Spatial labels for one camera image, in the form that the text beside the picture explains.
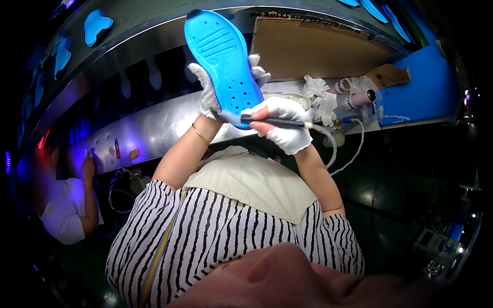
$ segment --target white cotton glove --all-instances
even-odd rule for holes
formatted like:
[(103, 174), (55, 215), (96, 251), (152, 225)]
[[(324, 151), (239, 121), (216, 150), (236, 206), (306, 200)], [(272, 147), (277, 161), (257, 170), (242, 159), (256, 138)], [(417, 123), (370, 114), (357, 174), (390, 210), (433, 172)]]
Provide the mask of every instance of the white cotton glove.
[[(306, 112), (299, 103), (280, 97), (270, 97), (252, 109), (243, 110), (242, 114), (253, 114), (265, 107), (267, 110), (261, 111), (265, 111), (263, 117), (271, 116), (301, 122), (307, 120)], [(298, 153), (313, 140), (308, 129), (284, 129), (265, 122), (252, 122), (250, 126), (258, 131), (260, 137), (265, 136), (272, 140), (287, 155)]]
[(322, 78), (313, 79), (308, 75), (305, 75), (305, 86), (303, 86), (303, 90), (301, 94), (307, 96), (309, 99), (312, 99), (314, 96), (324, 97), (330, 87), (325, 84), (325, 80)]
[(336, 119), (334, 110), (337, 108), (337, 94), (326, 92), (324, 97), (317, 98), (312, 103), (312, 107), (317, 105), (318, 110), (315, 114), (315, 119), (322, 119), (324, 126), (334, 126), (334, 120)]
[[(260, 56), (258, 54), (249, 55), (248, 56), (248, 64), (250, 64), (251, 74), (253, 75), (253, 79), (261, 88), (264, 84), (266, 84), (271, 79), (271, 74), (266, 73), (263, 68), (258, 66), (258, 62), (260, 61)], [(197, 63), (190, 63), (188, 65), (190, 71), (197, 76), (204, 90), (202, 91), (202, 103), (200, 104), (200, 112), (211, 119), (217, 120), (218, 114), (220, 114), (221, 106), (217, 101), (214, 85), (212, 84), (212, 80), (207, 74), (206, 70), (198, 65)]]

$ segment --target purple light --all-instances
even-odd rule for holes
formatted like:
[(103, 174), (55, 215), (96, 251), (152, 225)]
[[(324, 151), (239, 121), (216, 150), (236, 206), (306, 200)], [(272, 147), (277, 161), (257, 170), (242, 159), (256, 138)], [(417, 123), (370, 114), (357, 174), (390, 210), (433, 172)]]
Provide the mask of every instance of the purple light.
[(72, 3), (73, 3), (74, 1), (75, 1), (75, 0), (69, 0), (69, 2), (67, 2), (67, 3), (65, 4), (65, 8), (69, 8), (69, 7), (72, 5)]
[(5, 152), (5, 173), (8, 174), (10, 172), (10, 153)]

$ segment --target stainless steel shelf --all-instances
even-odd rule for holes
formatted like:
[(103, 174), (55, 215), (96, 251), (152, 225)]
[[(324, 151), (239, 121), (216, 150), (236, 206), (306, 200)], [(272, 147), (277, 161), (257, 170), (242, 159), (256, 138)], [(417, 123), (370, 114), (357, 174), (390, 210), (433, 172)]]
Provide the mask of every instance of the stainless steel shelf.
[[(114, 24), (101, 43), (89, 48), (84, 43), (83, 24), (95, 9), (104, 11)], [(362, 7), (351, 8), (335, 0), (92, 0), (63, 26), (72, 38), (72, 58), (57, 81), (53, 79), (54, 63), (48, 67), (44, 96), (31, 116), (25, 145), (36, 144), (70, 106), (104, 80), (145, 58), (184, 45), (183, 23), (192, 9), (212, 9), (223, 16), (234, 16), (232, 23), (243, 33), (253, 32), (255, 12), (330, 19), (374, 35), (401, 57), (409, 54), (392, 25), (381, 24)]]

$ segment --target bracelet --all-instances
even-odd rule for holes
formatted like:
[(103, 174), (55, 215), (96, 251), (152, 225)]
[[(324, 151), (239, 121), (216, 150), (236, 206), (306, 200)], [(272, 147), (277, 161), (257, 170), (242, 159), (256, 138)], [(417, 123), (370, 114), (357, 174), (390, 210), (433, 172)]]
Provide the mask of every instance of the bracelet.
[(202, 135), (200, 134), (200, 132), (199, 132), (199, 131), (195, 128), (194, 123), (192, 123), (192, 128), (193, 128), (193, 130), (195, 130), (195, 132), (197, 133), (197, 135), (199, 135), (200, 139), (202, 139), (202, 141), (203, 141), (203, 142), (205, 142), (207, 145), (210, 145), (210, 144), (211, 144), (211, 143), (210, 143), (209, 141), (207, 141), (207, 140), (204, 138), (204, 136), (202, 136)]

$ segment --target black and white striped blouse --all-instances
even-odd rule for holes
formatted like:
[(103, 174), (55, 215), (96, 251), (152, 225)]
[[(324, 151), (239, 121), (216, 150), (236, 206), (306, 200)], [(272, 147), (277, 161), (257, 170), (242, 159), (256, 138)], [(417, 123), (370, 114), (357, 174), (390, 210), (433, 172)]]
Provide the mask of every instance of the black and white striped blouse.
[[(138, 306), (150, 264), (181, 194), (162, 181), (152, 181), (136, 198), (110, 248), (106, 278), (130, 307)], [(364, 273), (363, 255), (349, 222), (339, 214), (324, 219), (318, 201), (308, 207), (300, 225), (293, 225), (213, 191), (192, 188), (158, 263), (147, 305), (168, 304), (218, 263), (285, 241), (298, 245), (310, 262), (345, 273)]]

